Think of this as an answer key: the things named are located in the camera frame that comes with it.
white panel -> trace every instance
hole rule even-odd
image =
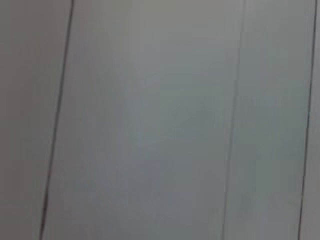
[[[314,0],[246,0],[225,240],[295,240]]]
[[[69,5],[0,1],[2,240],[39,237]]]
[[[238,0],[78,0],[47,240],[218,240]]]
[[[320,4],[317,9],[301,240],[320,236]]]

gray surface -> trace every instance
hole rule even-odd
[[[76,1],[45,239],[220,239],[241,13]]]
[[[69,2],[0,1],[0,239],[36,240]]]
[[[303,199],[301,240],[320,236],[320,4],[316,19],[316,39],[309,120],[306,175]]]
[[[247,0],[226,240],[297,239],[313,0]],[[79,0],[47,240],[218,240],[238,0]]]
[[[314,0],[247,0],[226,240],[296,240]]]

